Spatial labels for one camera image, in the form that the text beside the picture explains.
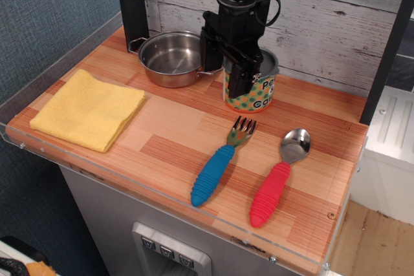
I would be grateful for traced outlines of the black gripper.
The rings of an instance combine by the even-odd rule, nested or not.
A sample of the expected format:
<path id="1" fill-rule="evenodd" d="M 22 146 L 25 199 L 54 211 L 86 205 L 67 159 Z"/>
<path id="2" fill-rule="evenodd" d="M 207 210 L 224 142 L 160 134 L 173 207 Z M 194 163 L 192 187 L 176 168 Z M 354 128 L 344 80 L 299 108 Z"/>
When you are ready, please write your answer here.
<path id="1" fill-rule="evenodd" d="M 228 95 L 248 94 L 256 76 L 260 76 L 259 38 L 264 34 L 269 11 L 268 1 L 258 1 L 251 8 L 219 6 L 219 12 L 203 13 L 200 35 L 201 67 L 204 71 L 221 68 L 223 56 L 229 56 L 232 68 Z"/>

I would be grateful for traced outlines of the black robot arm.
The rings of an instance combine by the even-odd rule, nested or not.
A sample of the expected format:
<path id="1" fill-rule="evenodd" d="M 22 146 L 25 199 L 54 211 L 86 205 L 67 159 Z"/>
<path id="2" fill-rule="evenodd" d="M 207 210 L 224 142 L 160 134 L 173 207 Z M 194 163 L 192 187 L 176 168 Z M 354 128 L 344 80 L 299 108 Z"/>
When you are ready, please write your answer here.
<path id="1" fill-rule="evenodd" d="M 228 95 L 248 94 L 260 76 L 263 55 L 258 41 L 278 19 L 268 18 L 271 0 L 217 0 L 218 13 L 205 11 L 200 34 L 201 67 L 206 72 L 221 68 L 228 60 L 232 67 Z"/>

